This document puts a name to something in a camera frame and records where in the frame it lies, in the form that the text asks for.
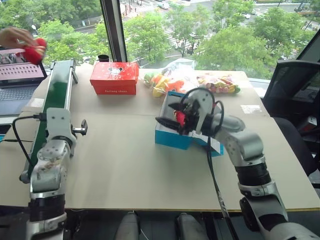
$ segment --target floor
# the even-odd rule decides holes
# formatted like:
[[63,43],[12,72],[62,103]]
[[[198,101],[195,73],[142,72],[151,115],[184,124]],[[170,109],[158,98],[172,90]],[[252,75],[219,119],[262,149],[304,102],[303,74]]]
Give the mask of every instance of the floor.
[[[112,240],[125,214],[123,211],[84,213],[81,227],[75,234],[75,239]],[[191,212],[190,214],[205,227],[200,213]],[[139,240],[175,240],[176,232],[174,221],[178,215],[179,212],[138,212],[141,229],[147,237],[140,234]],[[290,221],[303,224],[309,230],[320,236],[320,212],[289,212],[288,215]],[[263,240],[259,233],[251,232],[247,229],[242,216],[232,217],[232,222],[240,240]],[[216,219],[214,225],[217,232],[217,240],[232,240],[223,219]]]
[[[312,184],[320,184],[320,171],[317,169],[315,172],[309,175],[309,180]],[[315,189],[316,193],[320,198],[320,189]]]

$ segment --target finger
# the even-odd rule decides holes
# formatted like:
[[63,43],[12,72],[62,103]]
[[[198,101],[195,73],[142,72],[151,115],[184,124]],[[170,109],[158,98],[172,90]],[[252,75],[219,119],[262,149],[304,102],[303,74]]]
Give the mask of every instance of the finger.
[[14,31],[16,34],[19,34],[19,37],[17,36],[19,40],[24,41],[31,46],[37,45],[29,31],[21,28],[15,28]]
[[16,28],[16,31],[19,32],[21,36],[24,37],[24,39],[21,39],[21,40],[25,41],[28,45],[31,45],[31,46],[37,45],[36,41],[34,40],[34,38],[32,37],[31,33],[28,30]]
[[8,49],[24,49],[25,44],[21,44],[15,41],[5,43],[5,47]]
[[14,33],[14,37],[16,39],[19,39],[20,41],[23,41],[22,43],[18,43],[18,41],[15,39],[15,40],[11,40],[11,44],[19,44],[20,46],[25,46],[25,45],[30,45],[30,46],[33,46],[34,44],[31,42],[31,44],[29,43],[30,40],[26,41],[26,38],[23,34],[19,33],[19,32],[15,32]]

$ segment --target toy fruit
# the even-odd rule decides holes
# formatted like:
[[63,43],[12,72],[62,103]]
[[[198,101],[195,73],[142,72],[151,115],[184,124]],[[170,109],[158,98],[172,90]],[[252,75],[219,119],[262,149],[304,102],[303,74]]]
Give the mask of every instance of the toy fruit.
[[38,65],[45,57],[47,42],[43,38],[37,38],[35,41],[38,46],[25,46],[25,52],[22,54],[28,62]]
[[164,77],[161,73],[155,74],[152,78],[151,78],[151,85],[154,87],[158,84],[158,82],[162,79],[162,77]]
[[144,75],[144,83],[147,84],[147,85],[151,85],[151,79],[156,75],[158,74],[157,72],[147,72],[145,75]]
[[166,76],[163,76],[162,74],[159,74],[162,77],[158,80],[155,87],[152,89],[152,96],[155,98],[160,98],[166,90],[166,83],[169,82],[169,78]]
[[171,81],[171,82],[165,82],[165,91],[173,91],[173,92],[180,92],[180,89],[183,87],[185,84],[184,81],[182,80],[177,80],[177,81]]

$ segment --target beige table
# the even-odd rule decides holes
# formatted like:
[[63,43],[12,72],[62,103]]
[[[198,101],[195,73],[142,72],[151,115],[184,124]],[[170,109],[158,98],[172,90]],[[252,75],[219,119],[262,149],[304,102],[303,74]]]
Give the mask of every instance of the beige table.
[[[89,82],[92,69],[88,64],[77,67],[79,84],[72,88],[72,123],[77,126],[86,119],[88,132],[78,137],[68,173],[66,207],[220,211],[203,150],[196,145],[180,150],[155,144],[155,116],[162,99],[152,98],[142,81],[135,96],[96,95]],[[244,72],[234,74],[241,92],[216,98],[223,101],[227,114],[240,117],[262,138],[267,166],[285,207],[319,210],[319,198],[277,124]],[[43,82],[34,97],[43,98],[46,89]],[[261,112],[245,114],[240,105],[259,105]],[[40,111],[24,110],[23,116]],[[17,124],[21,139],[32,140],[37,125],[32,119]],[[12,130],[6,138],[13,138]],[[24,164],[17,143],[0,144],[0,205],[27,206],[29,185],[18,180]],[[214,157],[213,167],[228,209],[239,211],[242,195],[228,155]]]

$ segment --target red toy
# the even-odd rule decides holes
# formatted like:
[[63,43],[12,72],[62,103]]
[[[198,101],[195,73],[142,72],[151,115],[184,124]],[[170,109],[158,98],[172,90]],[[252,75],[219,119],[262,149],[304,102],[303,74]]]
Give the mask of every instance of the red toy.
[[28,62],[38,65],[45,57],[47,42],[43,38],[37,38],[35,41],[38,46],[25,46],[25,52],[22,54]]
[[177,111],[177,110],[174,110],[173,114],[174,114],[175,120],[178,123],[180,123],[181,127],[183,127],[185,125],[185,117],[186,117],[186,115],[183,112]]

